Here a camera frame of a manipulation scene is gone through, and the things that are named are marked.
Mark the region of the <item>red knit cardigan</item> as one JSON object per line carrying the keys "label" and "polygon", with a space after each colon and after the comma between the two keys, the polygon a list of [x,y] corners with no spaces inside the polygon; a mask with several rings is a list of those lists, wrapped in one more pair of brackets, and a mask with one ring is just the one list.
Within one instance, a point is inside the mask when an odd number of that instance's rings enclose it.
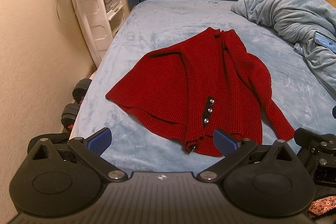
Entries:
{"label": "red knit cardigan", "polygon": [[262,143],[263,115],[278,138],[294,135],[272,99],[268,68],[247,52],[234,30],[207,28],[147,53],[106,98],[189,153],[220,157],[213,142],[216,129]]}

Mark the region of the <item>floral patterned fabric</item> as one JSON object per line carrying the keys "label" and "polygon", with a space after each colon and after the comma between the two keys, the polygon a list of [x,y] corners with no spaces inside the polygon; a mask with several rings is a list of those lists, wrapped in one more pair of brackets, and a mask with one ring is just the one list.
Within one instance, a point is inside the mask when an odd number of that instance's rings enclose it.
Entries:
{"label": "floral patterned fabric", "polygon": [[328,196],[313,201],[308,208],[308,215],[311,218],[327,216],[328,213],[333,214],[335,210],[335,196]]}

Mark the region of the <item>black dumbbell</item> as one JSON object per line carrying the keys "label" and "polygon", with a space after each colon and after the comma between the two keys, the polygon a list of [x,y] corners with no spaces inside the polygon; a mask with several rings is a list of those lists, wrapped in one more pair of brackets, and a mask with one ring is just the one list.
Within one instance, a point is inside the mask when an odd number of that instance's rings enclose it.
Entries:
{"label": "black dumbbell", "polygon": [[61,115],[61,123],[63,127],[69,132],[71,132],[74,127],[77,115],[80,110],[80,106],[84,101],[85,95],[89,89],[91,82],[91,79],[81,79],[75,85],[72,91],[72,97],[75,102],[67,104],[63,109]]}

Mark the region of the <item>smartphone on blanket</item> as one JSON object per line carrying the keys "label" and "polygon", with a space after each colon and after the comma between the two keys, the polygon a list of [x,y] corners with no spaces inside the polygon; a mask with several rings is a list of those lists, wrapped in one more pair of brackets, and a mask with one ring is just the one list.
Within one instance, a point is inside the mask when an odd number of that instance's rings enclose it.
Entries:
{"label": "smartphone on blanket", "polygon": [[336,41],[318,31],[314,33],[314,42],[336,53]]}

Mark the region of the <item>crumpled grey-blue blanket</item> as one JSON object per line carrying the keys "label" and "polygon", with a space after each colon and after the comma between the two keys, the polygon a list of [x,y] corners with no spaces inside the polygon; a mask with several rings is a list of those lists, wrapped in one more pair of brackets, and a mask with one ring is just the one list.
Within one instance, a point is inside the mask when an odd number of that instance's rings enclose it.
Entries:
{"label": "crumpled grey-blue blanket", "polygon": [[273,28],[294,45],[317,80],[335,98],[335,53],[314,42],[316,31],[335,40],[335,7],[325,0],[238,0],[231,11]]}

